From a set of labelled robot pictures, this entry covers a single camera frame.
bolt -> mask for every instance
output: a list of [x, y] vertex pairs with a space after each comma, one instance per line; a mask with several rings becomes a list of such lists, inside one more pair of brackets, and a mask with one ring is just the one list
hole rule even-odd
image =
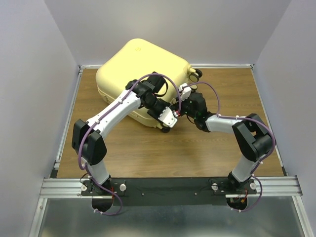
[[212, 184], [212, 190], [217, 191], [218, 190], [218, 185], [217, 184]]
[[257, 185], [256, 185], [255, 183], [251, 183], [251, 184], [250, 184], [250, 188], [251, 188], [252, 190], [256, 190], [256, 189], [257, 189]]
[[83, 192], [84, 192], [84, 191], [86, 191], [88, 188], [87, 188], [87, 186], [86, 186], [86, 185], [82, 185], [80, 189], [81, 189], [81, 191], [83, 191]]
[[121, 184], [121, 185], [119, 186], [119, 189], [120, 189], [122, 192], [124, 192], [124, 191], [126, 190], [126, 185], [125, 185], [125, 184]]

white wall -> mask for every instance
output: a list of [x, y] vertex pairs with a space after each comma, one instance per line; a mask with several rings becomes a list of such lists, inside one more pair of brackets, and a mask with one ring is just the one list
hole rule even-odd
[[81, 65], [143, 38], [192, 64], [255, 63], [290, 0], [45, 0]]
[[285, 169], [297, 175], [316, 234], [316, 1], [293, 0], [254, 72]]
[[0, 236], [27, 236], [78, 67], [43, 0], [0, 1]]

metal floor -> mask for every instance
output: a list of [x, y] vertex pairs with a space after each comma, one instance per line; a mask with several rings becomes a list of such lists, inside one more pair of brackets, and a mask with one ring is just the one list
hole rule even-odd
[[91, 199], [49, 199], [41, 237], [302, 237], [292, 197], [262, 197], [245, 213], [228, 206], [125, 207], [93, 213]]

wooden platform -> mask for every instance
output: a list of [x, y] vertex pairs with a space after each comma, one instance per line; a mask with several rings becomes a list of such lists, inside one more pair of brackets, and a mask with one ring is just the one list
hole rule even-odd
[[[78, 168], [71, 138], [76, 120], [87, 120], [107, 106], [96, 88], [96, 71], [83, 71], [58, 178], [78, 178], [84, 174]], [[222, 115], [257, 113], [266, 123], [250, 69], [202, 71], [201, 81], [214, 85], [220, 95]], [[208, 109], [215, 112], [217, 101], [211, 89], [200, 85], [198, 91], [206, 98]], [[105, 161], [112, 177], [227, 176], [241, 155], [233, 135], [202, 132], [186, 117], [179, 118], [170, 133], [145, 127], [126, 117], [105, 142], [108, 149]], [[276, 152], [258, 168], [256, 175], [283, 175]]]

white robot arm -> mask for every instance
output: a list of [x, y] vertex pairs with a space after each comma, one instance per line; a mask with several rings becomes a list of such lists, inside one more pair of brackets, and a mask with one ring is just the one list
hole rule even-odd
[[[182, 92], [182, 109], [179, 113], [175, 113], [179, 101], [171, 105], [155, 96], [154, 92], [159, 91], [163, 86], [161, 80], [164, 79], [149, 77], [138, 83], [133, 91], [129, 91], [136, 80], [131, 81], [126, 86], [126, 90], [102, 112], [88, 119], [87, 122], [78, 120], [75, 123], [72, 146], [77, 154], [81, 153], [82, 159], [87, 165], [87, 172], [94, 177], [96, 182], [106, 185], [110, 175], [103, 162], [107, 152], [104, 139], [125, 116], [144, 106], [148, 109], [148, 114], [163, 126], [173, 127], [178, 116], [187, 115], [194, 119], [199, 130], [235, 134], [242, 156], [238, 165], [228, 175], [228, 185], [231, 190], [242, 188], [250, 179], [252, 171], [260, 162], [260, 158], [272, 148], [272, 138], [267, 130], [254, 122], [221, 118], [217, 114], [207, 111], [202, 94], [192, 91], [186, 84], [179, 87], [180, 92]], [[109, 111], [111, 113], [108, 113], [104, 119], [100, 119]], [[256, 114], [251, 114], [247, 118], [262, 122]], [[79, 152], [83, 136], [89, 129], [90, 134], [84, 141], [82, 151]]]

